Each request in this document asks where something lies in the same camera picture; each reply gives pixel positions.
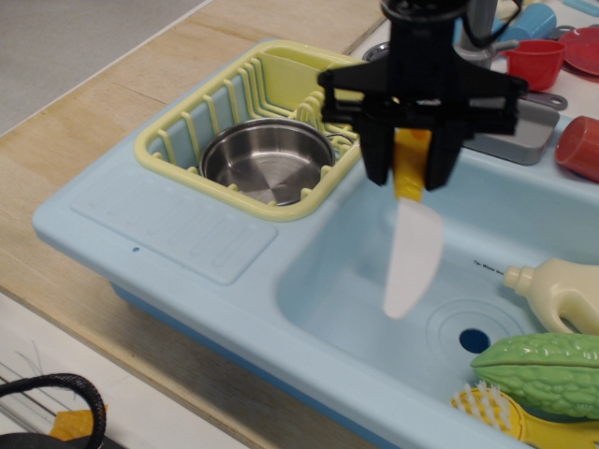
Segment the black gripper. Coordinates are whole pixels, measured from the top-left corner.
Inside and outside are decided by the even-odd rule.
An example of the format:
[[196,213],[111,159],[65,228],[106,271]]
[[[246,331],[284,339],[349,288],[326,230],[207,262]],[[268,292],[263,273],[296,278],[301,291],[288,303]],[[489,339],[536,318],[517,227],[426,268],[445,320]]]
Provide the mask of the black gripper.
[[367,177],[387,183],[395,130],[431,132],[425,188],[444,187],[464,140],[476,133],[511,134],[525,80],[463,59],[454,49],[455,13],[390,13],[388,53],[374,61],[328,69],[327,123],[358,132]]

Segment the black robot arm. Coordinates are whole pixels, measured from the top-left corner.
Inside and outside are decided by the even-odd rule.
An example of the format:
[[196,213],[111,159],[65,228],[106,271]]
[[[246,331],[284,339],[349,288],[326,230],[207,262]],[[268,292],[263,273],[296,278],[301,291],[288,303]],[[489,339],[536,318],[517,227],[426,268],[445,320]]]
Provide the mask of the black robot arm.
[[512,135],[527,81],[463,59],[453,47],[461,19],[467,36],[486,48],[496,35],[477,36],[466,1],[384,1],[391,22],[388,53],[372,62],[329,69],[318,77],[326,123],[346,123],[360,138],[368,178],[387,181],[398,129],[431,132],[425,187],[444,186],[464,141],[477,133]]

